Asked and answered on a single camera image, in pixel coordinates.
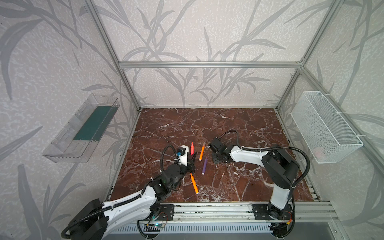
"gray floor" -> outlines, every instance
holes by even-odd
[[[144,240],[140,234],[109,234],[104,240]],[[202,233],[202,234],[160,234],[156,240],[273,240],[268,233]],[[326,222],[295,223],[293,231],[285,237],[286,240],[334,240]]]

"white basket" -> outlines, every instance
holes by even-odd
[[[303,92],[291,116],[317,163],[339,162],[363,146],[340,112],[319,91]]]

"purple marker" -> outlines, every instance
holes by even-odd
[[[205,174],[205,168],[207,167],[207,161],[208,161],[208,159],[207,159],[207,157],[205,157],[205,160],[204,160],[204,166],[203,166],[203,172],[201,173],[201,174]]]

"leaf pattern wallpaper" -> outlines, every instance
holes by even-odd
[[[331,1],[95,3],[120,61],[299,61]],[[147,107],[276,106],[293,72],[125,69]]]
[[[344,1],[306,67],[383,153],[384,1]],[[300,77],[280,109],[292,141],[307,148],[290,113],[303,91]],[[311,161],[311,181],[331,200],[350,239],[384,235],[384,178],[359,149],[334,164]]]
[[[0,15],[0,239],[59,240],[105,197],[137,111],[83,1],[0,0]],[[120,107],[89,162],[43,157],[91,93]]]

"marker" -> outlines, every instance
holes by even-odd
[[[208,161],[208,158],[205,157],[205,160],[204,160],[204,166],[203,166],[203,172],[201,174],[205,174],[205,168],[207,167],[207,161]]]
[[[201,153],[200,153],[199,161],[201,161],[201,159],[203,158],[204,149],[205,149],[205,142],[203,143],[203,147],[201,148]]]
[[[192,180],[193,187],[195,189],[195,193],[198,194],[199,191],[197,190],[196,182],[195,182],[195,179],[192,176],[192,173],[191,173],[191,180]]]

